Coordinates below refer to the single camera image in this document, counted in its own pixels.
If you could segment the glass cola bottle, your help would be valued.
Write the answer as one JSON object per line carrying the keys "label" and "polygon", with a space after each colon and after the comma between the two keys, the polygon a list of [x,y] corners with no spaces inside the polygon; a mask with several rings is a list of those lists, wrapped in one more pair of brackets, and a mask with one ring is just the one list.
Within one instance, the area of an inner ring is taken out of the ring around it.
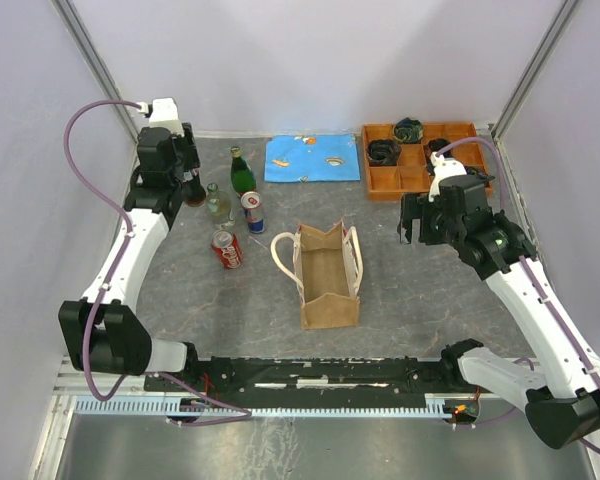
{"label": "glass cola bottle", "polygon": [[183,202],[189,207],[202,205],[206,199],[206,191],[200,182],[200,176],[196,171],[189,172],[189,176],[183,184]]}

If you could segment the clear glass soda bottle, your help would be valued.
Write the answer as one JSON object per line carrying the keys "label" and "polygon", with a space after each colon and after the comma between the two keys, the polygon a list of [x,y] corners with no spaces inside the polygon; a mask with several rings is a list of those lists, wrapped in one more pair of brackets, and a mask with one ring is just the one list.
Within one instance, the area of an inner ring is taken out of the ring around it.
{"label": "clear glass soda bottle", "polygon": [[214,182],[209,183],[206,189],[205,205],[215,228],[218,230],[233,228],[235,219],[229,195]]}

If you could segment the green glass bottle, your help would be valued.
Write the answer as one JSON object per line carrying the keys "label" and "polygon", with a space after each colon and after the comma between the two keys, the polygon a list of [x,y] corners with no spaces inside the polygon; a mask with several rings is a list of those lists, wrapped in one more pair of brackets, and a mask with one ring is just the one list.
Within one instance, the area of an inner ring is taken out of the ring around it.
{"label": "green glass bottle", "polygon": [[242,157],[241,149],[238,146],[232,146],[230,152],[232,157],[231,184],[236,195],[242,197],[245,193],[256,190],[256,178]]}

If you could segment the watermelon print canvas bag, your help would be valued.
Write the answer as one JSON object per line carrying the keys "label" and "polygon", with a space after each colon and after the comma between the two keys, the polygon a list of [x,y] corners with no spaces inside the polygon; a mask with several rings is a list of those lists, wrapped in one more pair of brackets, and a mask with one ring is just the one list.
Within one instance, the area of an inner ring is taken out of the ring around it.
{"label": "watermelon print canvas bag", "polygon": [[357,228],[339,221],[328,231],[300,224],[270,243],[276,266],[296,285],[304,330],[356,327],[364,263]]}

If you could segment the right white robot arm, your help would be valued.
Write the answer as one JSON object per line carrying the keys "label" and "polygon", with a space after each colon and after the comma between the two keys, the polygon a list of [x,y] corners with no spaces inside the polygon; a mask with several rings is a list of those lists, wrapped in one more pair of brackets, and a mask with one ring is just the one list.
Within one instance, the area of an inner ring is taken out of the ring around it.
{"label": "right white robot arm", "polygon": [[522,411],[535,434],[560,449],[600,430],[600,358],[586,343],[552,290],[536,249],[504,212],[488,204],[472,175],[442,180],[433,196],[407,193],[397,232],[412,240],[447,244],[501,300],[536,355],[535,372],[469,339],[444,349],[438,370],[447,389],[486,389]]}

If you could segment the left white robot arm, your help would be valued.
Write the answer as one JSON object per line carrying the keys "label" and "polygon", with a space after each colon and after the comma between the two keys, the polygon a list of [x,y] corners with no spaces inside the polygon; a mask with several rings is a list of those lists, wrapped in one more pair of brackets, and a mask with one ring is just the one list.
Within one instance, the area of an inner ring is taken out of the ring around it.
{"label": "left white robot arm", "polygon": [[190,342],[151,336],[136,315],[139,293],[152,259],[173,227],[183,203],[183,188],[200,161],[188,122],[180,133],[150,126],[138,138],[139,164],[124,200],[127,214],[100,272],[78,300],[66,300],[58,319],[69,358],[77,370],[139,376],[166,371],[178,389],[201,378]]}

